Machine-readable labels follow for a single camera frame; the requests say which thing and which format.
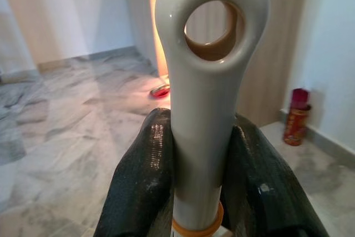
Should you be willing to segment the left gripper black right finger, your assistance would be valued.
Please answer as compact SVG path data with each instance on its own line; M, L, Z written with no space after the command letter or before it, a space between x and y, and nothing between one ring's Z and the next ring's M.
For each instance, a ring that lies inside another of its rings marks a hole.
M232 236L328 236L290 166L262 131L237 114L220 200Z

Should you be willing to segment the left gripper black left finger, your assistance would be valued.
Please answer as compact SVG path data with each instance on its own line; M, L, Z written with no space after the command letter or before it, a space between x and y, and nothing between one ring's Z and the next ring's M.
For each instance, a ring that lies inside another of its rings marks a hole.
M156 108L115 169L94 236L170 236L173 200L170 110Z

